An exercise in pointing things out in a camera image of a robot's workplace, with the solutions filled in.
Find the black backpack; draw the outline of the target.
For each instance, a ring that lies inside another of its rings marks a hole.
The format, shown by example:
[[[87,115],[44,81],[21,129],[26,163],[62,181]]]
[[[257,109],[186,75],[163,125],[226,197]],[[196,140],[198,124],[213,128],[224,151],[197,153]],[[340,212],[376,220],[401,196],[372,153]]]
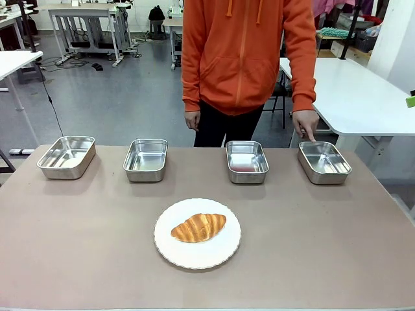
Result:
[[[163,21],[165,20],[165,15],[163,13],[163,10],[160,8],[159,5],[153,7],[148,15],[149,21]]]

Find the person's left forearm orange sleeve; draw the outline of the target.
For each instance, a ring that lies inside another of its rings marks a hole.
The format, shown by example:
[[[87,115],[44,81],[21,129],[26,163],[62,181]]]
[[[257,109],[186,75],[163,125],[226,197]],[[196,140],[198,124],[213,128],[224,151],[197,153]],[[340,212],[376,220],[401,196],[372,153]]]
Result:
[[[314,110],[315,63],[316,57],[305,56],[290,61],[293,112]]]

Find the dark plastic crate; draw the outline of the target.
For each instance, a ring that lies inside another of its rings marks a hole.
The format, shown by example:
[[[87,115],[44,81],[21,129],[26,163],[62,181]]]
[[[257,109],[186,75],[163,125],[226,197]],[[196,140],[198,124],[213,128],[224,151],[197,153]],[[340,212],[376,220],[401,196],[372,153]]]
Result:
[[[356,33],[355,48],[362,52],[369,52],[374,49],[377,36],[369,36],[365,32]]]

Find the large white side table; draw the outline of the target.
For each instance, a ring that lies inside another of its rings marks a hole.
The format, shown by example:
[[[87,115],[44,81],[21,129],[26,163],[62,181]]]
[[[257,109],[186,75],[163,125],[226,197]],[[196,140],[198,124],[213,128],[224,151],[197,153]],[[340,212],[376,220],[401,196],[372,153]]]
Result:
[[[376,166],[393,137],[415,136],[415,108],[407,94],[353,60],[317,58],[316,112],[347,149],[348,137],[363,137],[373,146],[368,166]]]

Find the grey workshop desk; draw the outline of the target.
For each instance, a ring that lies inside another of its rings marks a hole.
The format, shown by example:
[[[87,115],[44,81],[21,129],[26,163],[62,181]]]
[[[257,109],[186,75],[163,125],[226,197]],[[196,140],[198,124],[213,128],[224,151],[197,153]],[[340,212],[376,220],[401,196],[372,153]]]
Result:
[[[139,56],[130,35],[131,8],[130,1],[73,0],[40,6],[38,10],[49,15],[60,59],[77,54],[105,54],[117,67],[125,55]]]

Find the steel rectangular container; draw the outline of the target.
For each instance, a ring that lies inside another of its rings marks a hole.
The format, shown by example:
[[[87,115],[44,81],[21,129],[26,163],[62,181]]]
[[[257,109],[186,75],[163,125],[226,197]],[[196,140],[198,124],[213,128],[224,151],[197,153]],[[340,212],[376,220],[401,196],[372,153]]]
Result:
[[[163,179],[168,142],[164,139],[135,139],[127,151],[123,168],[131,183],[155,183]]]
[[[342,185],[351,173],[350,164],[336,146],[328,142],[301,142],[298,160],[315,185]]]
[[[232,183],[258,185],[265,182],[269,165],[260,143],[230,141],[226,143],[226,158]]]
[[[95,138],[63,136],[42,155],[37,167],[47,179],[81,178],[95,157]]]

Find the pink hanging cloth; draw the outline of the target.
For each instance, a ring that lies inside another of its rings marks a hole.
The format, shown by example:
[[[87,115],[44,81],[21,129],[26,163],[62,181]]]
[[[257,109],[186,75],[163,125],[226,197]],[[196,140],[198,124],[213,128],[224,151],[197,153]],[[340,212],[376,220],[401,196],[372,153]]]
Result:
[[[322,14],[328,14],[336,6],[344,6],[345,4],[354,6],[355,0],[312,0],[313,16],[318,17]]]

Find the person's left hand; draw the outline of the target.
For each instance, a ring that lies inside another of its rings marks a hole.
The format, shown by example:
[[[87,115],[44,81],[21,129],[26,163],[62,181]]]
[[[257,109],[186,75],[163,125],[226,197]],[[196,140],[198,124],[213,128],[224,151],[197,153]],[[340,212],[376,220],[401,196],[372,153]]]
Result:
[[[319,120],[320,117],[314,110],[301,110],[292,113],[292,121],[298,137],[305,137],[312,142],[316,142],[314,133],[317,129]]]

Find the person's right forearm orange sleeve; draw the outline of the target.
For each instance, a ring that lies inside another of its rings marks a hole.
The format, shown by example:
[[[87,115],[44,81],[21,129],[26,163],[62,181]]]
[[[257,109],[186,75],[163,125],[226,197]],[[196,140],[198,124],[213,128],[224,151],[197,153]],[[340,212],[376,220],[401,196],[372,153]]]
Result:
[[[200,58],[182,55],[182,100],[185,112],[200,110]]]

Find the green bristle mat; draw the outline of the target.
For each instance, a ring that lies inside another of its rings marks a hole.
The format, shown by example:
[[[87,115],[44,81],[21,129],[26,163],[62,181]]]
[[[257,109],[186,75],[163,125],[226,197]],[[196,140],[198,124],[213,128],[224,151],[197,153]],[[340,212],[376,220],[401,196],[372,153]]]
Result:
[[[324,27],[320,30],[317,30],[317,34],[321,35],[323,38],[338,38],[346,39],[348,37],[348,31],[343,29],[337,29],[332,27]]]

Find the small white side table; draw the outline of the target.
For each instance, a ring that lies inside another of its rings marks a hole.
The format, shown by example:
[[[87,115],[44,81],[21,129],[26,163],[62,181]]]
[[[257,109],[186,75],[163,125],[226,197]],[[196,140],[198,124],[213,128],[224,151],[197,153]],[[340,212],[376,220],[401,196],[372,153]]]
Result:
[[[0,51],[0,80],[5,81],[6,87],[12,96],[15,110],[22,112],[32,138],[34,139],[35,146],[39,146],[39,141],[27,116],[25,108],[22,106],[22,103],[18,97],[18,93],[11,79],[11,74],[15,73],[18,69],[22,69],[25,65],[37,60],[42,55],[42,51]]]

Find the person's right hand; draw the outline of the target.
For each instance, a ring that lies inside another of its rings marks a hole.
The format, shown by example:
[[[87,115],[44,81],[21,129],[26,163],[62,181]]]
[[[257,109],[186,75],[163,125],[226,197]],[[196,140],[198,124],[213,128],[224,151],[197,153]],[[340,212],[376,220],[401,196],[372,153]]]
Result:
[[[184,119],[186,126],[190,130],[198,131],[198,125],[200,122],[200,111],[186,111],[184,113]]]

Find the golden brown croissant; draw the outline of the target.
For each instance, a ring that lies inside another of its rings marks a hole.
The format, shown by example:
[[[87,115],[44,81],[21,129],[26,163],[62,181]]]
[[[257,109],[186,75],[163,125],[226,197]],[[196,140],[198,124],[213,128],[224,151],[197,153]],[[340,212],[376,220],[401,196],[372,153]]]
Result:
[[[171,236],[184,243],[201,243],[217,236],[226,224],[222,214],[194,214],[171,230]]]

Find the black chair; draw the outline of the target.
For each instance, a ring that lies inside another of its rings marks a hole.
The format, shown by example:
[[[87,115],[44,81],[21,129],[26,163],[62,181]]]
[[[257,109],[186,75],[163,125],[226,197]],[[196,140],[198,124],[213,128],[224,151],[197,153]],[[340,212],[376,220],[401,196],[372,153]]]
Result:
[[[285,98],[288,95],[288,92],[285,88],[285,85],[283,82],[277,82],[273,93],[271,94],[269,100],[273,99],[273,106],[270,109],[264,108],[263,111],[275,113],[276,111],[281,112],[281,125],[282,128],[286,128],[286,102]],[[277,108],[278,100],[281,100],[281,107]]]

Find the person's orange hoodie torso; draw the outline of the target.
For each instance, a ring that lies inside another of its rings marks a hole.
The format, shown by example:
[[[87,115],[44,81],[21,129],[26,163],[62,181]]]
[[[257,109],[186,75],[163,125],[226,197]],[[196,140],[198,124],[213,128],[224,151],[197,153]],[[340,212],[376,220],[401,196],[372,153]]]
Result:
[[[200,102],[227,115],[262,106],[281,44],[289,61],[316,57],[312,8],[312,0],[185,0],[182,55],[200,58]]]

